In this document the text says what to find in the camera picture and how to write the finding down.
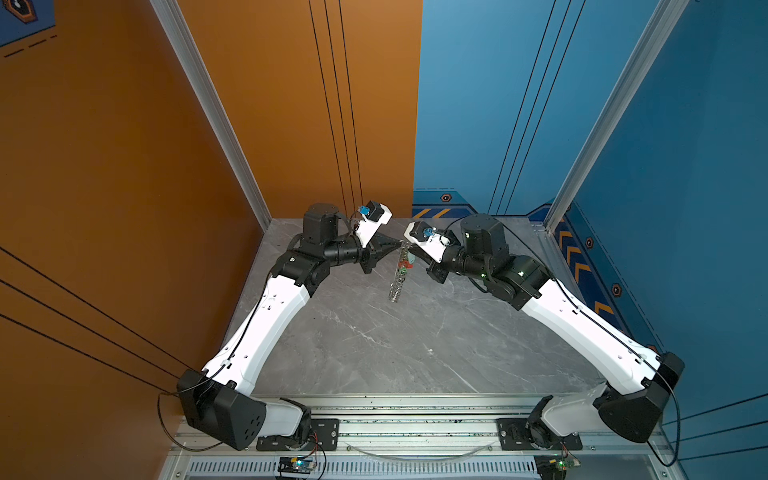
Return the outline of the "aluminium corner post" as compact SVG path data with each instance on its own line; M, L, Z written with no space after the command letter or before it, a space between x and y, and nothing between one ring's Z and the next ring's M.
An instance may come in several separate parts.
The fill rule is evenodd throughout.
M150 4L255 218L266 232L272 221L269 208L179 3L151 0Z
M563 220L688 4L688 0L657 3L545 217L548 234Z

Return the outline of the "bunch of coloured key tags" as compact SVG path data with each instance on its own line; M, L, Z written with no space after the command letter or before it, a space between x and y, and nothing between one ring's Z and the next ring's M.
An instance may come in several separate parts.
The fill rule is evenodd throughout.
M409 270L413 268L415 259L416 257L407 249L400 251L396 269L397 279L399 281L403 281L406 278Z

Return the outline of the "right green circuit board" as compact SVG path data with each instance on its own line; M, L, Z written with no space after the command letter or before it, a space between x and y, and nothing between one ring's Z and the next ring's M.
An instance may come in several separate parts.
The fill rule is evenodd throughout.
M568 473L581 467L581 461L568 457L535 457L536 470L542 480L566 480Z

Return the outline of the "aluminium rail frame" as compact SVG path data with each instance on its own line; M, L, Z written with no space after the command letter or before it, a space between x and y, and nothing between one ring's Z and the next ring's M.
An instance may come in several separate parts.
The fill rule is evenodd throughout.
M536 398L501 394L302 395L312 418L340 420L338 448L306 457L313 479L541 479L535 457L573 456L567 479L683 479L661 431L636 444L609 431L578 434L583 449L503 451L499 418L524 418Z

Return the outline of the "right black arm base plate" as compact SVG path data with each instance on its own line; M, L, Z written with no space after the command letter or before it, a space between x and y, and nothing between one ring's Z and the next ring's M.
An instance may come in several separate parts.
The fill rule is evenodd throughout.
M577 433L560 437L543 424L531 423L524 418L499 418L496 420L496 427L503 451L583 449L583 443Z

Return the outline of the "left green circuit board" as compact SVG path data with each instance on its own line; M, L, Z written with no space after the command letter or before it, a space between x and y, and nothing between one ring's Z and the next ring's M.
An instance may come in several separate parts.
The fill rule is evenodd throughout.
M321 467L314 457L280 457L276 468L277 479L318 478Z

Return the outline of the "green circuit board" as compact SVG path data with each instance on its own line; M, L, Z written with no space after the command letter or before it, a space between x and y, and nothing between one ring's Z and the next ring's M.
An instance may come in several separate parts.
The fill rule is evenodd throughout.
M276 468L277 479L318 478L321 467L314 457L280 457Z
M568 457L535 457L536 470L542 480L566 480L568 473L581 467L581 461Z

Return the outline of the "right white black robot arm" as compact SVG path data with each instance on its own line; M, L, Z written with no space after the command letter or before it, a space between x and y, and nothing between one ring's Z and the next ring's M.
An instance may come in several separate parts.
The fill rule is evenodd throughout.
M565 396L547 395L526 420L529 442L550 449L584 431L610 431L637 444L649 443L685 368L671 352L658 353L632 340L567 289L535 253L514 254L511 230L485 214L462 219L461 232L414 222L406 234L428 273L468 278L554 332L600 373L597 386Z

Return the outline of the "right aluminium corner post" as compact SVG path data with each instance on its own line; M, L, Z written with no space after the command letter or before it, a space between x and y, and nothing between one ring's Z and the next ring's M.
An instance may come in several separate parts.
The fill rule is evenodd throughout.
M548 234L563 220L688 4L688 0L657 3L545 217Z

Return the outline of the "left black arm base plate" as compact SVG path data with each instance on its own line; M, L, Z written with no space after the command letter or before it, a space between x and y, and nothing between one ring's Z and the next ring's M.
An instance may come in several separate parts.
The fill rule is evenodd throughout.
M255 443L258 451L264 452L309 452L318 446L325 452L338 448L340 420L338 418L312 418L306 440L285 436L258 437Z

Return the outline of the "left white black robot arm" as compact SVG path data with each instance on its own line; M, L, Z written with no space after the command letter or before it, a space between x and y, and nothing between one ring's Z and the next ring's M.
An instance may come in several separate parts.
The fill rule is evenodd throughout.
M302 230L268 271L258 302L230 340L201 371L187 370L173 393L186 422L237 451L259 437L283 437L297 446L311 434L311 410L290 399L253 397L257 379L287 326L309 302L332 268L357 264L369 274L397 250L399 240L380 232L391 210L371 201L357 223L331 204L304 214Z

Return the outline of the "left aluminium corner post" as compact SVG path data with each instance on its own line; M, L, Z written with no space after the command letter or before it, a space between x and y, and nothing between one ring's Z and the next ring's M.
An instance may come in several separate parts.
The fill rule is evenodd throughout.
M272 221L269 208L179 3L151 0L150 4L255 218L266 232Z

